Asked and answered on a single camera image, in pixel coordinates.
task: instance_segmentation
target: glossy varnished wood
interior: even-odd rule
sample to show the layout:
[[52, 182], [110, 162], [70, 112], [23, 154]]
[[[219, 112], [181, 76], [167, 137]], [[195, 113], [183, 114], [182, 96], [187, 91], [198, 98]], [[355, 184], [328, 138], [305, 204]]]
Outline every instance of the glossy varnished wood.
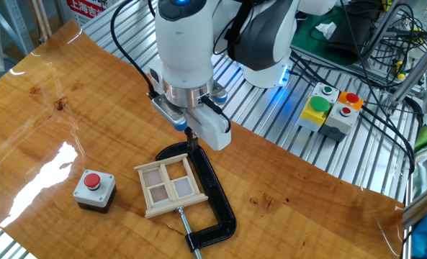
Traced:
[[[0, 79], [0, 225], [38, 258], [191, 258], [176, 212], [145, 219], [133, 168], [185, 137], [159, 116], [138, 72], [69, 23]], [[206, 150], [238, 220], [205, 258], [394, 258], [401, 203], [345, 183], [233, 125]], [[80, 209], [81, 174], [115, 175], [107, 214]], [[207, 202], [192, 229], [215, 224]]]

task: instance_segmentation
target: green button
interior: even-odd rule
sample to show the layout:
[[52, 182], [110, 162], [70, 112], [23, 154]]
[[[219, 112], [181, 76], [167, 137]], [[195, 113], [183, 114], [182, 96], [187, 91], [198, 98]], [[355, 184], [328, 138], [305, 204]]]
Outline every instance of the green button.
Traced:
[[324, 94], [326, 94], [326, 95], [330, 95], [330, 94], [331, 94], [331, 91], [332, 91], [332, 89], [331, 89], [331, 87], [330, 87], [330, 86], [326, 86], [326, 87], [324, 87], [324, 88], [323, 88], [323, 90], [322, 90], [322, 92], [323, 92]]
[[320, 96], [312, 97], [309, 104], [317, 112], [327, 112], [330, 110], [330, 103]]

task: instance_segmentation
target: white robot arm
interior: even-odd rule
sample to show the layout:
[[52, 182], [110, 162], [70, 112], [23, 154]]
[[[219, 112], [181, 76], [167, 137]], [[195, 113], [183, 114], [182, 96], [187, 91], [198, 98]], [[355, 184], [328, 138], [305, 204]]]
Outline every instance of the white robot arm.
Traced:
[[223, 149], [231, 141], [230, 122], [216, 104], [226, 102], [227, 92], [213, 81], [213, 52], [224, 50], [242, 64], [244, 78], [254, 86], [278, 86], [290, 65], [297, 9], [321, 15], [335, 2], [160, 0], [156, 39], [161, 63], [150, 65], [160, 93], [152, 100], [154, 107], [177, 130], [191, 127], [212, 149]]

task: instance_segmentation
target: clamp screw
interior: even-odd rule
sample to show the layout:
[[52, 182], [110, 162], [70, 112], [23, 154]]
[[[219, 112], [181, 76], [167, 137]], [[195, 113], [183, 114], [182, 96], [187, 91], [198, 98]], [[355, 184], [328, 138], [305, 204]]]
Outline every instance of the clamp screw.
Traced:
[[[186, 231], [186, 235], [192, 233], [191, 226], [189, 226], [189, 222], [187, 221], [187, 217], [184, 214], [184, 206], [179, 206], [176, 208], [176, 211], [181, 215], [181, 221], [183, 222], [184, 230]], [[194, 254], [196, 255], [196, 259], [202, 259], [202, 255], [200, 254], [200, 250], [194, 250]]]

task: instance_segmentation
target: red button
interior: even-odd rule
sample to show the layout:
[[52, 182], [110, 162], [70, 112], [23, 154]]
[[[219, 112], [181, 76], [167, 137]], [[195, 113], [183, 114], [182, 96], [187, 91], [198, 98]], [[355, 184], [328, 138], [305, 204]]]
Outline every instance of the red button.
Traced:
[[100, 181], [101, 178], [95, 173], [90, 173], [89, 175], [85, 176], [84, 179], [85, 186], [89, 188], [96, 188]]
[[341, 109], [341, 115], [347, 117], [351, 114], [351, 110], [348, 107], [344, 107]]
[[359, 101], [359, 97], [356, 94], [347, 94], [346, 100], [352, 104], [356, 104]]

